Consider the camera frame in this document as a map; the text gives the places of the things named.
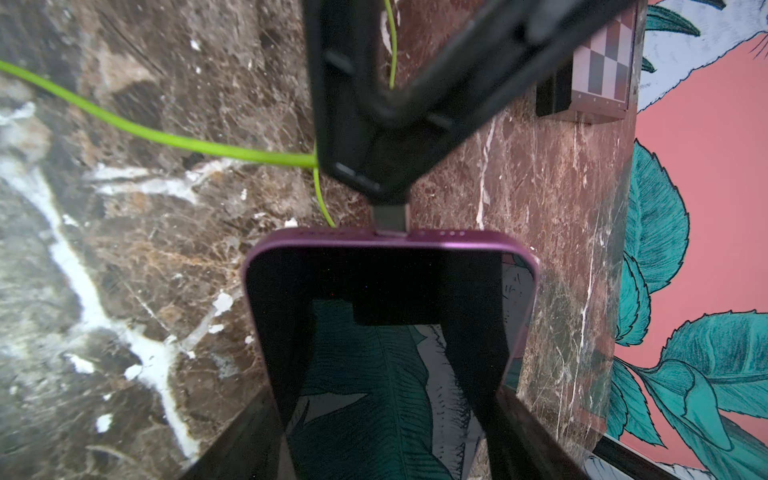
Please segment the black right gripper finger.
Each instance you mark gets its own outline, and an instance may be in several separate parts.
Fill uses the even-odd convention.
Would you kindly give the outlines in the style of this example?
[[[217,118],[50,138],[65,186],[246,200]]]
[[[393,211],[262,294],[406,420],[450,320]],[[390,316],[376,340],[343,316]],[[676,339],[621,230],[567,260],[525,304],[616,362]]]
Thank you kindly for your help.
[[[376,112],[382,1],[304,1],[310,93],[320,171],[372,204],[406,204],[408,188],[385,171],[388,130]]]
[[[632,5],[486,2],[405,86],[375,88],[371,113],[380,131],[371,161],[384,178],[372,203],[404,202],[420,177]]]

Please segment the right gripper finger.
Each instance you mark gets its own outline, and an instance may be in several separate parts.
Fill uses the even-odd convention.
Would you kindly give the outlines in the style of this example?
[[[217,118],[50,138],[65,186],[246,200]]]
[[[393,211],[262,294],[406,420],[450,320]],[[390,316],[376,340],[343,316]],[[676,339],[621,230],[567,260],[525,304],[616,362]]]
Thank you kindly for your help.
[[[588,479],[509,387],[497,390],[482,425],[492,479]]]
[[[180,479],[277,479],[281,436],[273,398],[262,390]]]

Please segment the purple smartphone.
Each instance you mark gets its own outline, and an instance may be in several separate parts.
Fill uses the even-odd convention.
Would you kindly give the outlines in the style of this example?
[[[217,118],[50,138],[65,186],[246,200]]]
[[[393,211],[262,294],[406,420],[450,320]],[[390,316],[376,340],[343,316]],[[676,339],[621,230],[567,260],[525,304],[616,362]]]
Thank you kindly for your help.
[[[296,475],[467,478],[522,362],[538,267],[489,231],[260,240],[243,285]]]

